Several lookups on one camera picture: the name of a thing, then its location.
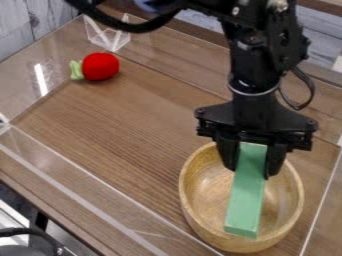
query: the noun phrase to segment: green foam block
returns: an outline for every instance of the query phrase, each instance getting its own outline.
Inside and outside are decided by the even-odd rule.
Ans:
[[[224,231],[257,238],[265,193],[267,146],[240,143],[240,153],[231,186]]]

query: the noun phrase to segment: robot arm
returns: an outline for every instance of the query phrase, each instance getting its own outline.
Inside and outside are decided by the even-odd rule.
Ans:
[[[198,135],[216,142],[224,166],[232,171],[240,142],[267,145],[266,178],[278,174],[287,152],[311,150],[318,124],[285,108],[275,96],[279,90],[295,110],[306,107],[314,96],[314,84],[297,68],[310,45],[297,20],[297,0],[135,0],[142,9],[160,14],[143,24],[123,23],[86,0],[65,1],[107,26],[134,33],[158,29],[182,9],[215,16],[231,49],[232,101],[195,111]],[[281,90],[289,71],[310,88],[311,97],[302,105],[294,105]]]

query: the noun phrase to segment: black cable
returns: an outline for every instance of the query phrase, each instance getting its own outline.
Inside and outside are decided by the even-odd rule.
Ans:
[[[98,7],[87,2],[87,0],[65,0],[80,12],[87,14],[106,26],[115,28],[116,30],[122,30],[130,33],[147,33],[151,32],[160,27],[163,27],[179,13],[180,9],[172,11],[171,13],[163,14],[156,18],[140,23],[140,24],[130,24],[115,17],[110,16],[104,13]]]
[[[32,228],[4,228],[0,229],[0,238],[1,237],[11,237],[17,235],[33,235],[43,237],[49,244],[52,245],[53,255],[59,256],[59,250],[64,248],[64,246],[43,231]]]
[[[283,90],[282,90],[282,87],[279,87],[279,93],[282,95],[282,98],[285,100],[285,102],[287,103],[287,105],[297,111],[302,110],[303,108],[306,108],[313,99],[314,99],[314,96],[315,96],[315,84],[314,84],[314,81],[311,80],[311,78],[306,75],[306,73],[298,68],[295,67],[293,70],[293,73],[295,74],[295,76],[305,82],[309,90],[310,90],[310,98],[309,100],[299,104],[299,105],[295,105],[295,103],[290,100],[290,98],[287,97],[287,95],[285,94]]]

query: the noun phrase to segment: strawberry toy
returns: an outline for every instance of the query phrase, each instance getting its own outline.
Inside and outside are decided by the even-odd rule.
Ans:
[[[100,81],[115,76],[120,69],[119,59],[110,53],[92,53],[83,61],[71,61],[71,79]]]

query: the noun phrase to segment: red ball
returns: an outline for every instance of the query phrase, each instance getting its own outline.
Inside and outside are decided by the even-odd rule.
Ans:
[[[94,53],[83,60],[82,71],[87,80],[106,80],[119,69],[119,59],[110,53]]]

